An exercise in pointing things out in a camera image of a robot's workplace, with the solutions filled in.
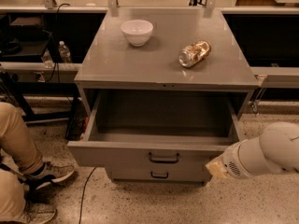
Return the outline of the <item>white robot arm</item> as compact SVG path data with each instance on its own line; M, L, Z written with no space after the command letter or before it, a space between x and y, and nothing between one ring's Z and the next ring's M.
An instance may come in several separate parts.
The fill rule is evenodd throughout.
M259 136L227 147L206 168L215 177L235 179L299 173L299 125L272 123Z

